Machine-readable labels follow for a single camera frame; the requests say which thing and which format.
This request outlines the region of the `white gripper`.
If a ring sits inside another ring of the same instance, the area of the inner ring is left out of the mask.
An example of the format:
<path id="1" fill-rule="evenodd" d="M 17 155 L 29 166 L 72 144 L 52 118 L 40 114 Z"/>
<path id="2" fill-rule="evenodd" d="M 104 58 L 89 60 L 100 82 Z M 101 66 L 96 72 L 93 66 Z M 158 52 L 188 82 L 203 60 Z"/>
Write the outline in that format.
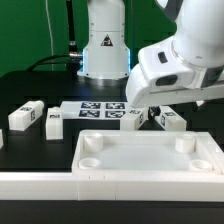
<path id="1" fill-rule="evenodd" d="M 174 51 L 172 37 L 141 49 L 138 60 L 126 98 L 133 108 L 150 107 L 150 117 L 160 115 L 160 108 L 153 106 L 224 98 L 224 71 L 211 76 L 205 68 L 184 61 Z"/>

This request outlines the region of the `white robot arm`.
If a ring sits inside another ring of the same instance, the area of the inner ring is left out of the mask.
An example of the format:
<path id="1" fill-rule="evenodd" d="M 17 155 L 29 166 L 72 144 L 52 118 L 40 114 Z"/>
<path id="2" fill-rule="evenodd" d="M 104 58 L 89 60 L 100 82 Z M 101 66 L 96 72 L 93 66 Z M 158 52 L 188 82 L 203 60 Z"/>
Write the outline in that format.
<path id="1" fill-rule="evenodd" d="M 155 0 L 175 34 L 142 48 L 130 66 L 122 0 L 88 0 L 89 41 L 78 75 L 98 85 L 125 80 L 133 108 L 224 98 L 224 0 Z"/>

